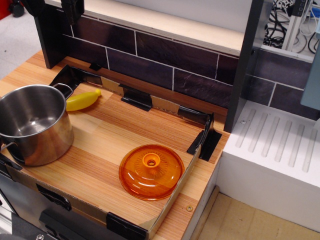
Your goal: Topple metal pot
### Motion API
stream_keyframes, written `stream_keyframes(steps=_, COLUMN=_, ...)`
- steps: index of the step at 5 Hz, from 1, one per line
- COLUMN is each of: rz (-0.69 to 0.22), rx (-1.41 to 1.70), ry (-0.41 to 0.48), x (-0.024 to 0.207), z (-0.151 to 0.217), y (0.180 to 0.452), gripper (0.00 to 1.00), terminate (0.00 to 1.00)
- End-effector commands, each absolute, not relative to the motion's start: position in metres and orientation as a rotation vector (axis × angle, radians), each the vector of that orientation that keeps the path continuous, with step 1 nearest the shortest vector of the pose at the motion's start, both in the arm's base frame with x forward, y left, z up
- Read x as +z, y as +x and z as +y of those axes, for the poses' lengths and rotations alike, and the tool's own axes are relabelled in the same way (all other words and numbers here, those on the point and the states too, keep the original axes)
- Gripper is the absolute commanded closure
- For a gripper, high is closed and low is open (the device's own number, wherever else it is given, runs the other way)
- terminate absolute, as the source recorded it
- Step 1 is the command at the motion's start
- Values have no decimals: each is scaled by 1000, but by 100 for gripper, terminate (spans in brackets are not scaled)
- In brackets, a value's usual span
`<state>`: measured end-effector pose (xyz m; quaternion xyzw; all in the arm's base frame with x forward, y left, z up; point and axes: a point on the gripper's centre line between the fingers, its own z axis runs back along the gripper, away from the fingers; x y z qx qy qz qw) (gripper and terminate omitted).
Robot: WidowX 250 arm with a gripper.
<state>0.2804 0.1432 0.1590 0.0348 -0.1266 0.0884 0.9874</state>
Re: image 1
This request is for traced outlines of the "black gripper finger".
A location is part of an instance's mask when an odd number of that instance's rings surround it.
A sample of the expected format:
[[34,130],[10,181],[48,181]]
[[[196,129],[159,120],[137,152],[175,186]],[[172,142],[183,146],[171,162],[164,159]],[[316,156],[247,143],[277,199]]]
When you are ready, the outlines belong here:
[[33,17],[38,17],[45,8],[44,0],[21,0],[21,2]]
[[85,12],[84,0],[61,0],[61,6],[71,26],[75,25]]

